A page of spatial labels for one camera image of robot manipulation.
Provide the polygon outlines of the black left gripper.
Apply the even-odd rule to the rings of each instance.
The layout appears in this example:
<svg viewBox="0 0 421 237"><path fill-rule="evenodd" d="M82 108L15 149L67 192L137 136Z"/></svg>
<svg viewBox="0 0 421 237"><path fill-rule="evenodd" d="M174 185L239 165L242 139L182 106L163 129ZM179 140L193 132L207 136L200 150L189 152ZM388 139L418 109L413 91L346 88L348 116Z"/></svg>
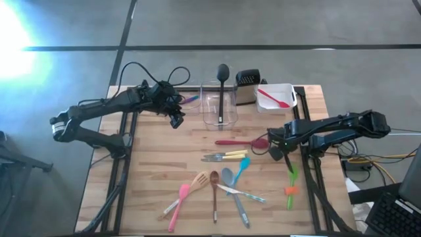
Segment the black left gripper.
<svg viewBox="0 0 421 237"><path fill-rule="evenodd" d="M151 88L152 112L170 117L170 125L177 129L184 121L182 106L184 96L180 95L167 81L160 81Z"/></svg>

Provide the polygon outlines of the dark red silicone spoon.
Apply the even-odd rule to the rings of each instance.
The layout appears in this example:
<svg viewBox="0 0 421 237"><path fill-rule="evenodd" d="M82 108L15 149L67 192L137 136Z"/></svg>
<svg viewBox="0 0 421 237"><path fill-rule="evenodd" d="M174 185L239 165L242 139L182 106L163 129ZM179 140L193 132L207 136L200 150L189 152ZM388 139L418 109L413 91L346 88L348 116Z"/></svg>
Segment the dark red silicone spoon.
<svg viewBox="0 0 421 237"><path fill-rule="evenodd" d="M269 146L269 141L262 138L251 141L217 140L214 143L216 145L249 145L257 149L265 149Z"/></svg>

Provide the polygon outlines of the green silicone spatula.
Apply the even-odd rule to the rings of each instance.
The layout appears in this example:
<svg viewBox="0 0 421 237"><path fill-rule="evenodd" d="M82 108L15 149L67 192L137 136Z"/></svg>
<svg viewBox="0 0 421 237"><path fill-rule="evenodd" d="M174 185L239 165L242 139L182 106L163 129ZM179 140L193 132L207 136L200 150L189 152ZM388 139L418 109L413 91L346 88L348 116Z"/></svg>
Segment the green silicone spatula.
<svg viewBox="0 0 421 237"><path fill-rule="evenodd" d="M297 166L295 164L292 164L292 167L293 167L293 173L288 172L289 186L295 186L295 181L298 177ZM287 196L287 209L288 210L291 210L293 208L293 196L294 195Z"/></svg>

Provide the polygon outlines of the teal silicone spatula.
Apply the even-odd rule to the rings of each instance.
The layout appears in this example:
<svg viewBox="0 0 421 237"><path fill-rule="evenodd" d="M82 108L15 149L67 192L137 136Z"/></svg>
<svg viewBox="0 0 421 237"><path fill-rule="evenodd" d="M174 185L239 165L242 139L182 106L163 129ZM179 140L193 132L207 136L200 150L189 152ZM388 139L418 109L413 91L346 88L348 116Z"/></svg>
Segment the teal silicone spatula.
<svg viewBox="0 0 421 237"><path fill-rule="evenodd" d="M241 173L245 169L248 168L249 164L250 164L250 158L249 157L246 157L246 158L242 159L240 164L239 164L239 171L237 172L236 175L234 175L233 172L229 168L224 168L222 170L222 179L223 179L224 183L229 188L234 189L239 177L241 176Z"/></svg>

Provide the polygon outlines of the knife with speckled teal handle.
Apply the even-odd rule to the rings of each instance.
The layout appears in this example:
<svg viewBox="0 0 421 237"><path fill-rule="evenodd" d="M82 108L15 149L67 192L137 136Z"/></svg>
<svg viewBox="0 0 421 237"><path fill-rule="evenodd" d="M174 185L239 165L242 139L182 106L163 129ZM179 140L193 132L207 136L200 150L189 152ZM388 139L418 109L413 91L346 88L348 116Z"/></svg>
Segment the knife with speckled teal handle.
<svg viewBox="0 0 421 237"><path fill-rule="evenodd" d="M219 188L221 188L221 189L223 189L223 190L227 191L228 193L231 193L231 194L242 194L242 195L244 195L244 196L246 196L246 197L248 197L248 198L251 198L251 199L253 199L253 200L255 200L255 201L259 201L259 202L261 202L261 203L265 203L265 202L266 202L266 200L265 200L264 198L261 198L261 197L258 197L258 196L254 196L254 195L252 195L252 194L248 194L248 193L246 193L246 192L241 192L241 191L239 191L239 190L235 190L235 189L233 189L233 188L229 188L229 187L227 187L227 186L223 186L223 185L221 185L221 184L218 184L217 186L218 186Z"/></svg>

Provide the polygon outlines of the grey-blue silicone spoon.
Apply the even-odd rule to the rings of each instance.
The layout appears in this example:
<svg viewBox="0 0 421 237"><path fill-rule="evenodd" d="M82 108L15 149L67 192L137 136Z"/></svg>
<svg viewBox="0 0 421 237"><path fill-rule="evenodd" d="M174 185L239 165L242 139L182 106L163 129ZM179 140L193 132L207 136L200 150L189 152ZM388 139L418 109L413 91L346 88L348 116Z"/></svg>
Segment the grey-blue silicone spoon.
<svg viewBox="0 0 421 237"><path fill-rule="evenodd" d="M235 178L234 178L233 172L229 168L222 169L222 180L227 185L227 187L234 189ZM235 204L239 212L239 216L243 224L245 225L246 228L250 228L249 218L241 204L240 199L238 198L237 194L233 194L233 196L234 196Z"/></svg>

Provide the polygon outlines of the brown wooden spoon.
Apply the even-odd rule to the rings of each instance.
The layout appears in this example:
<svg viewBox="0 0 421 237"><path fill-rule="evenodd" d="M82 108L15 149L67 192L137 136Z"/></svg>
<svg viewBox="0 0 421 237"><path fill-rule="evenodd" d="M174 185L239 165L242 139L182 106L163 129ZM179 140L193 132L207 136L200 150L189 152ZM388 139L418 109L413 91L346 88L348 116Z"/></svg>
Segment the brown wooden spoon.
<svg viewBox="0 0 421 237"><path fill-rule="evenodd" d="M216 171L212 171L210 174L210 183L213 190L213 223L217 223L217 200L216 200L216 189L219 183L219 174Z"/></svg>

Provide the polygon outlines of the slotted pale wooden spatula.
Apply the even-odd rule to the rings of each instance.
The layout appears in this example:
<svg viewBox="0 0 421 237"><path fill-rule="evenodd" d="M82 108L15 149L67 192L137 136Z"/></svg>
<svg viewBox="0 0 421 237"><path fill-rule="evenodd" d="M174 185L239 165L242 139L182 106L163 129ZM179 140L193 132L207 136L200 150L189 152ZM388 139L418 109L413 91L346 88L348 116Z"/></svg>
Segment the slotted pale wooden spatula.
<svg viewBox="0 0 421 237"><path fill-rule="evenodd" d="M200 172L192 181L190 184L188 195L192 194L196 190L200 190L201 188L204 188L208 183L210 182L210 174L207 171ZM171 205L169 205L160 216L157 217L158 221L163 220L169 212L177 206L179 203L179 199L174 201Z"/></svg>

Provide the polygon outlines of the pink silicone spatula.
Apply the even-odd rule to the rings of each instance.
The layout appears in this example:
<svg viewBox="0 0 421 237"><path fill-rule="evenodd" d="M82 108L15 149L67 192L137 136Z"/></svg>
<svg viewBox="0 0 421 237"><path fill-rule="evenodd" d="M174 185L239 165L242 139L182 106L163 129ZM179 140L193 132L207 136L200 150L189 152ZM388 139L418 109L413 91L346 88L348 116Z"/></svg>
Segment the pink silicone spatula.
<svg viewBox="0 0 421 237"><path fill-rule="evenodd" d="M178 213L180 211L180 208L182 206L182 202L183 200L188 196L189 194L189 189L190 189L190 185L189 184L182 184L180 189L179 189L179 202L176 206L176 209L174 211L174 214L172 216L172 219L169 223L168 226L168 231L169 232L174 232L175 230L175 226L176 226L176 220L178 218Z"/></svg>

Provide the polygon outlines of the black plastic spoon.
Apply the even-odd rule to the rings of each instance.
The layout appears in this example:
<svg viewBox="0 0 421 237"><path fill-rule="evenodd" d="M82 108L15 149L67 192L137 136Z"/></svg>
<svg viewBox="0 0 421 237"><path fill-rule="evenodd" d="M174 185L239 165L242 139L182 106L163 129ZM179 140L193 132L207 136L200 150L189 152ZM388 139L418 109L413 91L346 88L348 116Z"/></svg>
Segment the black plastic spoon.
<svg viewBox="0 0 421 237"><path fill-rule="evenodd" d="M224 83L230 76L230 69L226 64L220 64L218 66L216 78L220 82L220 101L219 101L219 112L218 112L218 123L223 123L223 105L224 105Z"/></svg>

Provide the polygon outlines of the black power box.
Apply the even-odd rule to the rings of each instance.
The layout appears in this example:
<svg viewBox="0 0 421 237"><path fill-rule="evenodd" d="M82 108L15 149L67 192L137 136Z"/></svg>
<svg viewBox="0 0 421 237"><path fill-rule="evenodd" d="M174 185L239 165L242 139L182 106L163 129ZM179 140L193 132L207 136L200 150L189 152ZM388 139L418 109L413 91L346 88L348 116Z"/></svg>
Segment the black power box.
<svg viewBox="0 0 421 237"><path fill-rule="evenodd" d="M365 163L350 163L346 159L341 160L342 169L347 171L362 171L363 168L366 166Z"/></svg>

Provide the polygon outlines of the metal box grater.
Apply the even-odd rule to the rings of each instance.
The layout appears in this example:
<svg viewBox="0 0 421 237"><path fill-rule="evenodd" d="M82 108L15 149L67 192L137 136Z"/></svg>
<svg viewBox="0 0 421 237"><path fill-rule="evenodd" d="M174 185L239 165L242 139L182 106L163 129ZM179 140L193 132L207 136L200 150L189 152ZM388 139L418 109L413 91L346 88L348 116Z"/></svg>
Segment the metal box grater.
<svg viewBox="0 0 421 237"><path fill-rule="evenodd" d="M256 101L255 89L260 84L259 69L239 71L235 76L236 105L246 105Z"/></svg>

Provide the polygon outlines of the red silicone spatula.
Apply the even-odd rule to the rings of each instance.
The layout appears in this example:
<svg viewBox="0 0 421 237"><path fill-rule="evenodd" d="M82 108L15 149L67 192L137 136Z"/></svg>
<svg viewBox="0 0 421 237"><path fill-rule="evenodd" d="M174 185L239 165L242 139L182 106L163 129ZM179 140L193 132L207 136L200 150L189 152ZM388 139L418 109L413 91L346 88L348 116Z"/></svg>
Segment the red silicone spatula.
<svg viewBox="0 0 421 237"><path fill-rule="evenodd" d="M290 106L286 102L277 100L276 98L272 97L270 94L266 93L262 89L258 89L257 91L261 93L262 95L266 96L267 98L271 99L272 101L276 102L279 105L279 107L285 108L285 109L290 108Z"/></svg>

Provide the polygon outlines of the black laptop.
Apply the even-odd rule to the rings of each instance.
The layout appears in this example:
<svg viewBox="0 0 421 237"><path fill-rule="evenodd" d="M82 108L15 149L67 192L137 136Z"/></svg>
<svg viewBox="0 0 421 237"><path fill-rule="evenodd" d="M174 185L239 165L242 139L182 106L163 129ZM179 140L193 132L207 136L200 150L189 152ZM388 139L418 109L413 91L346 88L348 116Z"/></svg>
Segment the black laptop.
<svg viewBox="0 0 421 237"><path fill-rule="evenodd" d="M398 194L382 194L365 222L381 236L421 237L421 144Z"/></svg>

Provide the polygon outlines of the black aluminium table frame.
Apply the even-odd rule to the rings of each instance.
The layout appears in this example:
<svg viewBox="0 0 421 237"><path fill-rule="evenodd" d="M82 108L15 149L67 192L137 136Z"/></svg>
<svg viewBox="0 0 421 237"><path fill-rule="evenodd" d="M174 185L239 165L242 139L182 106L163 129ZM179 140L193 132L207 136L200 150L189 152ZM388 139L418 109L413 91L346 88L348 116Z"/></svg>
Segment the black aluminium table frame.
<svg viewBox="0 0 421 237"><path fill-rule="evenodd" d="M92 237L166 236L170 216L157 217L178 198L182 184L189 184L202 171L238 171L236 162L206 163L204 155L225 151L216 145L219 139L252 140L268 127L279 127L296 118L323 119L327 109L320 86L297 86L297 106L283 115L262 114L254 105L237 108L238 120L231 130L210 131L203 117L186 114L177 129L169 119L153 113L124 115L115 113L102 118L100 130L105 134L131 132L134 136L130 164L108 158L104 149L93 155L75 230L86 235L86 228L99 212L108 194L120 180L128 177L127 185L112 204L109 215L91 232ZM213 190L205 186L194 191L182 203L175 235L179 236L275 236L314 234L327 229L323 207L306 187L305 173L312 163L299 151L290 154L299 167L296 181L300 192L293 208L288 210L284 188L289 184L287 167L267 154L251 156L249 168L241 173L237 187L266 200L265 203L241 197L250 221L246 228L235 201L223 190L216 191L217 223L213 223Z"/></svg>

